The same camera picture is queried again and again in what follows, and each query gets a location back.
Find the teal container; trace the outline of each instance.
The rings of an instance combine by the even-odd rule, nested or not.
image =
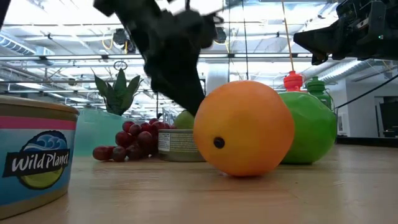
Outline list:
[[[335,114],[316,97],[302,92],[279,94],[294,120],[294,140],[282,164],[312,164],[334,145]]]
[[[90,156],[97,146],[115,146],[115,135],[127,118],[100,110],[82,109],[77,121],[75,156]]]
[[[331,109],[331,97],[326,92],[324,81],[319,80],[318,77],[313,77],[311,81],[307,83],[307,91]]]

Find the red bottle cap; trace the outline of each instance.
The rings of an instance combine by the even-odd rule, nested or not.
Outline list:
[[[296,74],[296,71],[289,72],[289,75],[284,78],[284,86],[286,91],[301,91],[303,76]]]

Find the can lid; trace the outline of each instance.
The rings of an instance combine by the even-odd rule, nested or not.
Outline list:
[[[325,90],[325,82],[319,80],[318,77],[313,77],[311,81],[307,83],[308,91],[324,91]]]
[[[290,71],[289,75],[284,78],[284,86],[287,91],[300,91],[303,86],[303,76],[296,74],[296,71]]]
[[[13,96],[0,96],[0,105],[31,106],[35,108],[45,108],[45,109],[66,111],[74,114],[79,114],[79,111],[72,106],[66,106],[60,103],[49,103],[39,100],[31,100],[31,99],[19,98]]]

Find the orange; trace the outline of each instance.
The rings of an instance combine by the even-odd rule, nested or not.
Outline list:
[[[195,116],[193,137],[211,165],[233,176],[262,175],[287,154],[293,117],[272,88],[236,81],[212,91]]]

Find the green bottle cap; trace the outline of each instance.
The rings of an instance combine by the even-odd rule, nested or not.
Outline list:
[[[307,83],[307,91],[325,91],[325,82],[313,77],[311,81]]]

